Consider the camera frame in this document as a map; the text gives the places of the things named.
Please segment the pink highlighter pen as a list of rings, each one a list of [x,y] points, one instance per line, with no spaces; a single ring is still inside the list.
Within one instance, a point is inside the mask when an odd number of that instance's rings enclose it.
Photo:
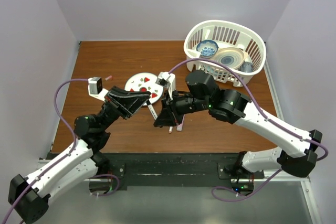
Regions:
[[[176,130],[178,132],[181,132],[183,130],[183,124],[184,124],[184,120],[182,120],[182,122],[176,127]]]

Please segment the white black-tipped marker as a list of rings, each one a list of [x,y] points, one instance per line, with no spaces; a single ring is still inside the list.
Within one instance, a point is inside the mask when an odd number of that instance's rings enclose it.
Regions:
[[[149,111],[151,112],[151,114],[152,114],[154,120],[156,120],[156,119],[157,119],[157,113],[156,113],[156,111],[155,111],[155,109],[154,109],[152,103],[148,100],[148,101],[146,102],[146,105],[147,105]]]

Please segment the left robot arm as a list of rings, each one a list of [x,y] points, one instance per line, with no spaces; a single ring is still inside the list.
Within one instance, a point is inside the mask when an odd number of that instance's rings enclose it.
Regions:
[[[125,91],[116,86],[107,90],[88,83],[88,94],[103,102],[97,114],[79,116],[70,128],[74,141],[40,169],[10,181],[8,202],[23,223],[34,223],[48,210],[57,196],[81,181],[103,178],[109,161],[101,154],[110,133],[107,128],[117,119],[129,119],[151,98],[149,91]]]

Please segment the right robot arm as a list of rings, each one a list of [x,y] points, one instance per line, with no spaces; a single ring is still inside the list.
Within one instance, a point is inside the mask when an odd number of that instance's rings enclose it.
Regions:
[[[207,110],[216,120],[244,127],[276,144],[275,148],[265,151],[240,152],[236,161],[224,168],[230,176],[246,178],[261,170],[282,169],[304,178],[315,168],[318,156],[312,141],[320,143],[321,132],[301,130],[280,120],[237,90],[221,89],[214,78],[202,70],[189,73],[185,82],[189,91],[177,91],[174,74],[159,74],[156,83],[167,90],[155,127],[178,126],[184,115]]]

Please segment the watermelon pattern plate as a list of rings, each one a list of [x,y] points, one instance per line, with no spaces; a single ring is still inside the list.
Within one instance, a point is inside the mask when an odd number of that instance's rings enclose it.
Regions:
[[[163,94],[163,87],[156,84],[157,76],[149,72],[141,72],[130,77],[125,83],[124,89],[126,91],[149,91],[151,103],[156,103]]]

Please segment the blue patterned bowl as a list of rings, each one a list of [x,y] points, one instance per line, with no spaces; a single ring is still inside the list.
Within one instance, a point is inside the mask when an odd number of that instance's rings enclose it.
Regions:
[[[200,53],[201,58],[209,59],[217,53],[219,47],[213,40],[203,40],[196,46],[196,51]]]

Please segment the beige ceramic plate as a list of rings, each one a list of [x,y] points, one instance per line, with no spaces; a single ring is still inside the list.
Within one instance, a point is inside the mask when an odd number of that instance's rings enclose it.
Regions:
[[[234,47],[220,49],[213,60],[229,68],[239,69],[243,62],[248,58],[248,53]]]

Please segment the grey blue cup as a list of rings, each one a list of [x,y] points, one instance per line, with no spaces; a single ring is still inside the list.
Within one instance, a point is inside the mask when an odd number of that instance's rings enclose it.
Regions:
[[[254,70],[254,65],[252,62],[244,61],[240,66],[239,70],[245,73],[251,73]]]

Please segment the white plastic dish basket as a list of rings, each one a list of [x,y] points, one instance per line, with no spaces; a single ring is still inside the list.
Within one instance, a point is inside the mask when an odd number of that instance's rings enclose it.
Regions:
[[[195,25],[184,41],[187,59],[219,62],[247,84],[260,73],[266,61],[266,46],[251,29],[223,20],[206,20]]]

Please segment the black mounting base plate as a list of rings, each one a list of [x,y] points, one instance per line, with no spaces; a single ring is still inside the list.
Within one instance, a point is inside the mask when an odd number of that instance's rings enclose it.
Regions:
[[[253,189],[254,179],[263,172],[234,172],[242,160],[239,153],[108,153],[99,168],[99,177],[89,182],[91,192],[106,194],[131,186],[216,187],[233,185]]]

